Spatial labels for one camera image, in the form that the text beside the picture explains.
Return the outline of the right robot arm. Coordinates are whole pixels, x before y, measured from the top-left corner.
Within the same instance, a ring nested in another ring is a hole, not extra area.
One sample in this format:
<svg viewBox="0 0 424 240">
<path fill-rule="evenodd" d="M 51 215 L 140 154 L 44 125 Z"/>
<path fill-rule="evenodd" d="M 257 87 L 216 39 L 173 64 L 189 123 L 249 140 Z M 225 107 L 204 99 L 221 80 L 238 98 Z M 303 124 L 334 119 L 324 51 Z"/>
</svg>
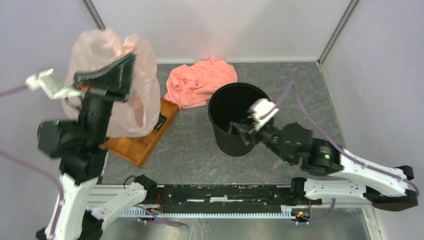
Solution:
<svg viewBox="0 0 424 240">
<path fill-rule="evenodd" d="M 283 162 L 303 172 L 332 180 L 293 178 L 289 199 L 295 204 L 308 200 L 344 199 L 370 203 L 374 208 L 399 212 L 418 205 L 419 192 L 408 187 L 413 169 L 390 168 L 364 160 L 337 144 L 315 138 L 297 122 L 278 129 L 271 123 L 255 129 L 252 123 L 231 122 L 229 132 L 245 144 L 262 143 Z"/>
</svg>

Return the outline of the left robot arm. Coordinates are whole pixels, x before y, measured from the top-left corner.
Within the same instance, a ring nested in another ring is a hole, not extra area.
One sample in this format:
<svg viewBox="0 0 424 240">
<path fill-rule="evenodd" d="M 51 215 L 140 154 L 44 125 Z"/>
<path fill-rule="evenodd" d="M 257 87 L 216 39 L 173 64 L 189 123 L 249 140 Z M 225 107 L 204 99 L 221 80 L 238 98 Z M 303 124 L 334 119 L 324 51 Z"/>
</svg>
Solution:
<svg viewBox="0 0 424 240">
<path fill-rule="evenodd" d="M 98 70 L 77 71 L 68 95 L 82 98 L 77 119 L 42 122 L 38 149 L 59 159 L 61 190 L 49 224 L 36 233 L 38 240 L 98 240 L 104 220 L 87 209 L 90 193 L 101 175 L 107 150 L 102 144 L 115 102 L 129 99 L 136 56 L 122 58 Z"/>
</svg>

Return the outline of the salmon pink cloth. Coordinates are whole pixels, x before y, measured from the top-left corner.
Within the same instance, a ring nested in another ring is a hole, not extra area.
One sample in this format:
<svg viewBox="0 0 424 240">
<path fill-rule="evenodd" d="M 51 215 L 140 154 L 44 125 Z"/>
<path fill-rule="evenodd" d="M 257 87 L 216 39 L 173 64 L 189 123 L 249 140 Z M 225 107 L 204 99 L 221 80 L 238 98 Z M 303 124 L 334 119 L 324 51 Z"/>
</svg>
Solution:
<svg viewBox="0 0 424 240">
<path fill-rule="evenodd" d="M 174 68 L 166 81 L 164 98 L 181 109 L 202 107 L 216 90 L 236 82 L 238 75 L 234 66 L 211 56 Z"/>
</svg>

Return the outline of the pink plastic trash bag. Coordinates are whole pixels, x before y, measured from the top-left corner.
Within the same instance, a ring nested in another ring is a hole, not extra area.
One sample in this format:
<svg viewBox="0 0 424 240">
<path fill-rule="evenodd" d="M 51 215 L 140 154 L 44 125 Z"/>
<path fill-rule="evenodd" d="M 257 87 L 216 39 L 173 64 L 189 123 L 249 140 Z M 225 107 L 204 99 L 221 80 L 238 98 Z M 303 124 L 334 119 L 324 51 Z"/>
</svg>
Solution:
<svg viewBox="0 0 424 240">
<path fill-rule="evenodd" d="M 129 100 L 114 102 L 107 137 L 143 137 L 159 120 L 161 109 L 157 59 L 149 42 L 137 34 L 121 39 L 113 30 L 84 31 L 73 45 L 68 73 L 63 83 L 69 87 L 75 72 L 99 70 L 124 55 L 135 54 Z"/>
</svg>

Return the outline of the black trash bin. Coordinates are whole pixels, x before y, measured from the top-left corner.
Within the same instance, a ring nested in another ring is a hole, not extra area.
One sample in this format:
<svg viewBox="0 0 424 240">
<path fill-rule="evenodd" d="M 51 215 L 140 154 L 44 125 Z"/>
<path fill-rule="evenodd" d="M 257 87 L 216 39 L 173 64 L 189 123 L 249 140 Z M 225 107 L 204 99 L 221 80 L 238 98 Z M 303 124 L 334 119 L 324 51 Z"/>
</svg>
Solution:
<svg viewBox="0 0 424 240">
<path fill-rule="evenodd" d="M 207 114 L 216 144 L 224 154 L 242 157 L 254 148 L 253 144 L 246 145 L 239 133 L 231 129 L 231 123 L 246 119 L 249 107 L 259 99 L 269 99 L 269 96 L 259 87 L 245 82 L 226 84 L 211 96 Z"/>
</svg>

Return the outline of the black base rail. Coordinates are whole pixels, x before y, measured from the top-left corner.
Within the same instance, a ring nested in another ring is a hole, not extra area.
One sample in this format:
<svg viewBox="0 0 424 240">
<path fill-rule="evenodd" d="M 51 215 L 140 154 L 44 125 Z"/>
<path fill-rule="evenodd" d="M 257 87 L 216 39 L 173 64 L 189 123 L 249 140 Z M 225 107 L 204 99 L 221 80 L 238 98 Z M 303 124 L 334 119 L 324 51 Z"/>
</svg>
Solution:
<svg viewBox="0 0 424 240">
<path fill-rule="evenodd" d="M 161 218 L 275 218 L 296 220 L 300 213 L 310 214 L 312 206 L 323 203 L 310 200 L 297 185 L 283 184 L 163 184 L 145 175 L 130 176 L 132 183 L 147 188 L 140 206 Z"/>
</svg>

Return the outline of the orange compartment tray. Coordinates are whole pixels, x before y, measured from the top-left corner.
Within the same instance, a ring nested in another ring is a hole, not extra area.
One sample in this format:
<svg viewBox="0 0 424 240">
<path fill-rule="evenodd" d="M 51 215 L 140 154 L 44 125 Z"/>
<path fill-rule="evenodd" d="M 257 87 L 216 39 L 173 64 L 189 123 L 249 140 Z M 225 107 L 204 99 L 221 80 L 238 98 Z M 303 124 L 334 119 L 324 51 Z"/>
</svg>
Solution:
<svg viewBox="0 0 424 240">
<path fill-rule="evenodd" d="M 143 137 L 112 137 L 105 141 L 102 146 L 141 168 L 179 111 L 180 108 L 177 104 L 162 98 L 160 113 L 165 115 L 167 120 L 159 131 L 153 129 Z"/>
</svg>

